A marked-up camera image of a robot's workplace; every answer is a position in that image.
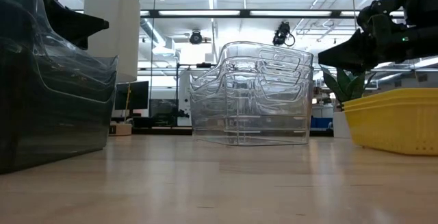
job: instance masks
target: camera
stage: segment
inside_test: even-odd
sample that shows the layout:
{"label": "camera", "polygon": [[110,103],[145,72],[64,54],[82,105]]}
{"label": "camera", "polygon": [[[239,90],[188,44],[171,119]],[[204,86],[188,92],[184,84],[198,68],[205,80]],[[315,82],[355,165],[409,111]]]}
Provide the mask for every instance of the camera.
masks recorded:
{"label": "camera", "polygon": [[[401,63],[438,55],[438,0],[378,0],[357,17],[360,29],[351,39],[319,53],[319,63],[353,73],[380,63]],[[403,8],[406,23],[395,23],[391,12]]]}
{"label": "camera", "polygon": [[[294,43],[291,45],[286,44],[286,40],[292,37],[294,39]],[[279,28],[275,31],[274,39],[272,40],[272,44],[274,46],[286,45],[288,47],[292,47],[295,44],[295,37],[290,33],[290,25],[289,22],[281,22]]]}
{"label": "camera", "polygon": [[203,37],[201,35],[200,31],[193,31],[192,35],[190,36],[190,43],[193,45],[199,45],[203,42]]}

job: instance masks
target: ceiling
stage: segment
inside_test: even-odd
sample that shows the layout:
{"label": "ceiling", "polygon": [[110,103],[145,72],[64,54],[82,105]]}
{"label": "ceiling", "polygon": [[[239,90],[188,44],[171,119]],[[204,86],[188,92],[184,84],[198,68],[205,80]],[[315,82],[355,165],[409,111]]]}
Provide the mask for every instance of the ceiling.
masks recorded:
{"label": "ceiling", "polygon": [[[373,0],[140,0],[143,10],[183,10],[183,9],[269,9],[269,10],[360,10]],[[60,0],[74,10],[83,9],[83,0]],[[184,47],[187,34],[198,29],[203,36],[213,36],[210,18],[156,18],[155,28],[165,36],[174,38],[177,45]],[[288,21],[296,36],[295,49],[310,51],[314,55],[349,39],[355,32],[354,19],[281,19],[281,18],[215,18],[216,44],[221,45],[236,40],[272,43],[274,31],[282,21]],[[150,41],[140,41],[140,61],[147,61],[151,56]]]}

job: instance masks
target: ceiling light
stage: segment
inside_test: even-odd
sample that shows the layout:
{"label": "ceiling light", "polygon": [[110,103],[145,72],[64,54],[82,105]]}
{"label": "ceiling light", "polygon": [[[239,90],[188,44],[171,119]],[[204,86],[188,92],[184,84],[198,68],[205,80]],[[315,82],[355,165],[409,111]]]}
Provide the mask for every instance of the ceiling light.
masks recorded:
{"label": "ceiling light", "polygon": [[372,73],[404,73],[409,71],[411,71],[411,69],[371,69]]}
{"label": "ceiling light", "polygon": [[[83,14],[83,10],[74,10],[74,11]],[[149,11],[140,11],[140,16],[149,16],[149,15],[151,15]]]}
{"label": "ceiling light", "polygon": [[416,69],[418,67],[430,66],[433,64],[437,64],[437,63],[438,63],[438,58],[432,58],[432,59],[422,60],[418,63],[412,64],[411,68]]}
{"label": "ceiling light", "polygon": [[[341,12],[341,16],[358,16],[360,13],[360,11],[343,11]],[[392,16],[396,16],[396,17],[404,17],[404,12],[403,11],[394,11],[391,12]]]}
{"label": "ceiling light", "polygon": [[[321,87],[321,90],[331,90],[329,87]],[[367,87],[365,90],[378,90],[376,87]]]}
{"label": "ceiling light", "polygon": [[436,73],[438,69],[417,69],[415,71],[418,73]]}
{"label": "ceiling light", "polygon": [[380,67],[384,67],[384,66],[389,66],[390,64],[392,64],[392,62],[384,62],[384,63],[380,63],[376,66],[376,68],[380,68]]}
{"label": "ceiling light", "polygon": [[360,11],[343,11],[341,12],[341,16],[358,16]]}
{"label": "ceiling light", "polygon": [[397,77],[397,76],[400,76],[400,75],[401,75],[401,73],[392,74],[392,75],[389,75],[389,76],[386,76],[386,77],[382,77],[381,79],[378,79],[378,81],[385,81],[385,80],[388,80],[388,79],[391,79],[393,77]]}
{"label": "ceiling light", "polygon": [[394,12],[391,12],[390,15],[404,17],[404,12],[403,11],[394,11]]}
{"label": "ceiling light", "polygon": [[330,16],[331,11],[250,11],[251,16]]}
{"label": "ceiling light", "polygon": [[174,10],[159,11],[161,16],[239,16],[237,10]]}

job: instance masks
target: pipe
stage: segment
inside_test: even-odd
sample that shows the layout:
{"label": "pipe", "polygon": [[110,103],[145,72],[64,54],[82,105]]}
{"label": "pipe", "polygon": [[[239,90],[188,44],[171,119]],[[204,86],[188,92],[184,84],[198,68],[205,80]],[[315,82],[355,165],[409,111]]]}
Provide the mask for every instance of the pipe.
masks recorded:
{"label": "pipe", "polygon": [[[313,7],[315,6],[315,4],[318,2],[319,0],[314,0],[312,2],[312,4],[310,5],[309,9],[313,9]],[[292,29],[292,31],[290,32],[291,34],[294,33],[294,31],[298,28],[298,26],[301,25],[301,23],[304,21],[304,19],[300,19],[300,21],[294,26],[294,28]]]}
{"label": "pipe", "polygon": [[155,46],[164,46],[166,44],[166,40],[157,31],[157,28],[153,28],[151,23],[145,18],[140,19],[140,27],[144,30],[144,33],[146,33],[146,35],[153,41],[153,44]]}
{"label": "pipe", "polygon": [[[335,4],[335,2],[336,2],[337,0],[335,0],[328,8],[330,9],[332,6],[333,6],[333,4]],[[317,39],[317,41],[319,42],[319,41],[321,41],[322,39],[324,39],[324,37],[325,36],[327,36],[330,32],[332,32],[338,25],[340,24],[340,21],[338,21],[337,23],[334,23],[333,24],[333,26],[330,28],[330,29],[328,29],[327,30],[327,32],[326,33],[324,33],[324,35],[323,36],[321,36],[321,38],[319,38],[319,39]]]}

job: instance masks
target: stacked plastic bins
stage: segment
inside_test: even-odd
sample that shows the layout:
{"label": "stacked plastic bins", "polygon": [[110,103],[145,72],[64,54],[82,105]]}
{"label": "stacked plastic bins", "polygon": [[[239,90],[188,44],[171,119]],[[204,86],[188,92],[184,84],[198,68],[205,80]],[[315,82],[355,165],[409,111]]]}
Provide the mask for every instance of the stacked plastic bins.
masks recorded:
{"label": "stacked plastic bins", "polygon": [[309,141],[313,55],[232,42],[218,65],[190,81],[193,135],[226,145]]}

